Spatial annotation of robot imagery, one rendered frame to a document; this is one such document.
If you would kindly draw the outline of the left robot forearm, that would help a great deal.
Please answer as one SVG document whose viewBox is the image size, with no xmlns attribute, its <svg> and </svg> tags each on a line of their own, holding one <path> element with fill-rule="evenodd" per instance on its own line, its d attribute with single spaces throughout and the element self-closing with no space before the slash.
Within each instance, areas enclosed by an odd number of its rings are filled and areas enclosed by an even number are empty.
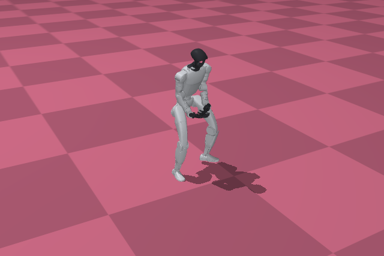
<svg viewBox="0 0 384 256">
<path fill-rule="evenodd" d="M 206 91 L 203 91 L 203 92 L 200 93 L 200 96 L 201 96 L 201 99 L 202 99 L 202 105 L 206 106 L 207 103 L 209 103 L 209 101 L 208 101 L 208 87 L 207 87 Z M 210 108 L 211 108 L 211 106 L 210 106 Z"/>
</svg>

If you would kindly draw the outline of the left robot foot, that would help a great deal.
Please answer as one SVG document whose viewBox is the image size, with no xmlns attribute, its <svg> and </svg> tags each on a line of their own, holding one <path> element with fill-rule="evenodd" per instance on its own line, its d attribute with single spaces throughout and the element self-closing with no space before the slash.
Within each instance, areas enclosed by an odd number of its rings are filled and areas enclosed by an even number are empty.
<svg viewBox="0 0 384 256">
<path fill-rule="evenodd" d="M 201 161 L 208 161 L 208 162 L 218 162 L 219 161 L 219 158 L 216 158 L 212 155 L 208 155 L 206 154 L 206 156 L 203 156 L 203 153 L 200 155 L 200 160 Z"/>
</svg>

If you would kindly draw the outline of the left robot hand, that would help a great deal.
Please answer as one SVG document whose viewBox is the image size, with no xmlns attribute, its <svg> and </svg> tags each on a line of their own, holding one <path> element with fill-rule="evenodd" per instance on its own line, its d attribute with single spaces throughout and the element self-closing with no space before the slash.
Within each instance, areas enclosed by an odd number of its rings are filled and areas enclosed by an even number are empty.
<svg viewBox="0 0 384 256">
<path fill-rule="evenodd" d="M 201 110 L 199 110 L 200 112 L 202 112 L 202 113 L 197 113 L 197 117 L 201 117 L 202 115 L 204 115 L 206 112 L 208 112 L 209 110 L 210 110 L 210 104 L 209 103 L 207 103 L 207 105 L 206 106 L 204 106 L 204 111 L 201 111 Z"/>
</svg>

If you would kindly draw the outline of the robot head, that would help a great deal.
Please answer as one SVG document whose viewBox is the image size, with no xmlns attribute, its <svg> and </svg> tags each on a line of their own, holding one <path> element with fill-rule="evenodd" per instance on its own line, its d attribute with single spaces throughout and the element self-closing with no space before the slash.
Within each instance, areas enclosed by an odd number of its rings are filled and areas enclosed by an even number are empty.
<svg viewBox="0 0 384 256">
<path fill-rule="evenodd" d="M 193 71 L 199 71 L 200 68 L 205 63 L 205 60 L 208 58 L 206 53 L 202 49 L 194 49 L 191 52 L 191 57 L 194 59 L 194 62 L 192 64 L 187 65 L 187 67 L 190 69 L 191 67 L 195 69 L 191 69 Z M 203 61 L 200 63 L 200 61 Z"/>
</svg>

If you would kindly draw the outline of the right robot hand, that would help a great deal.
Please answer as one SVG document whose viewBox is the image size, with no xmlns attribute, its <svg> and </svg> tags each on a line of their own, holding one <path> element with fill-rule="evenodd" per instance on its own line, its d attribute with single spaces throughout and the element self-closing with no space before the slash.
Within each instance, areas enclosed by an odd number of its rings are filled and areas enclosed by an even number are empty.
<svg viewBox="0 0 384 256">
<path fill-rule="evenodd" d="M 192 118 L 207 118 L 209 116 L 209 114 L 210 113 L 207 112 L 206 114 L 202 115 L 201 117 L 197 117 L 196 116 L 197 114 L 195 114 L 195 112 L 193 112 L 193 113 L 189 114 L 189 117 L 192 117 Z"/>
</svg>

